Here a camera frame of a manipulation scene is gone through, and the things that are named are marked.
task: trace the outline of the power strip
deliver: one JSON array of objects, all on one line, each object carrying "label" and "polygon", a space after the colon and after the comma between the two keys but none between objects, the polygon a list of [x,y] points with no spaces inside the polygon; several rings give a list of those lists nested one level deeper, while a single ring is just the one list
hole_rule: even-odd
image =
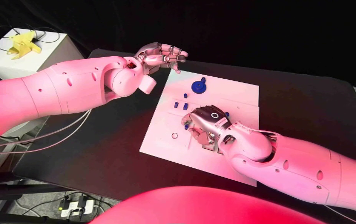
[{"label": "power strip", "polygon": [[[78,209],[78,202],[70,203],[70,208],[67,210],[62,210],[61,217],[68,217],[68,213],[71,210]],[[91,214],[94,209],[94,200],[88,200],[85,204],[85,212],[84,215]],[[74,212],[71,216],[80,215],[80,212]]]}]

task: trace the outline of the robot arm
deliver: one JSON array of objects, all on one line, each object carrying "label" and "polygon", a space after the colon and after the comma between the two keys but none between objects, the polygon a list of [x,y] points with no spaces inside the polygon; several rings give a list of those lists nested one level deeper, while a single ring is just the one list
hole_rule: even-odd
[{"label": "robot arm", "polygon": [[84,112],[137,89],[156,86],[149,76],[159,67],[179,73],[188,53],[150,43],[133,57],[104,57],[58,63],[36,74],[0,81],[0,135],[16,125],[48,115]]},{"label": "robot arm", "polygon": [[182,119],[202,144],[218,142],[234,170],[297,199],[356,210],[356,161],[312,142],[231,123],[215,106]]}]

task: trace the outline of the blue knob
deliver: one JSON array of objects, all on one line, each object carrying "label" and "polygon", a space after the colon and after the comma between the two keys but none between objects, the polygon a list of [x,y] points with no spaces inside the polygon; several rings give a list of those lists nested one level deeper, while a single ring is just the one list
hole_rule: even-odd
[{"label": "blue knob", "polygon": [[192,90],[196,94],[202,94],[206,91],[206,78],[204,77],[201,81],[195,81],[192,84]]}]

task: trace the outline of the black table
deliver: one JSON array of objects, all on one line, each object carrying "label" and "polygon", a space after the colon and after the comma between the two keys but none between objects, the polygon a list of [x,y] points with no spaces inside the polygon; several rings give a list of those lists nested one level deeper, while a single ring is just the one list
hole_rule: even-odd
[{"label": "black table", "polygon": [[[131,54],[97,49],[91,58],[129,55]],[[356,93],[349,83],[329,77],[189,60],[180,68],[258,85],[261,129],[313,141],[356,159]],[[349,223],[325,206],[294,199],[263,184],[253,187],[140,153],[169,69],[160,69],[152,76],[157,81],[152,94],[146,95],[137,90],[130,97],[95,108],[82,128],[64,143],[23,156],[15,174],[119,200],[168,186],[215,187],[257,196],[320,220]],[[62,128],[81,115],[52,116],[41,134]],[[31,149],[59,141],[74,129],[71,127],[59,134],[41,139]],[[355,211],[340,211],[356,218]]]}]

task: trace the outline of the black curtain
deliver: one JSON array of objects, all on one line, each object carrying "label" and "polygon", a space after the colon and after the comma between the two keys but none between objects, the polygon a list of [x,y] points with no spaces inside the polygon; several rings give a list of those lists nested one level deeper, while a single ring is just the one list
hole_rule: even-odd
[{"label": "black curtain", "polygon": [[355,0],[0,2],[0,25],[52,27],[70,34],[85,56],[97,48],[134,53],[159,41],[195,61],[356,82]]}]

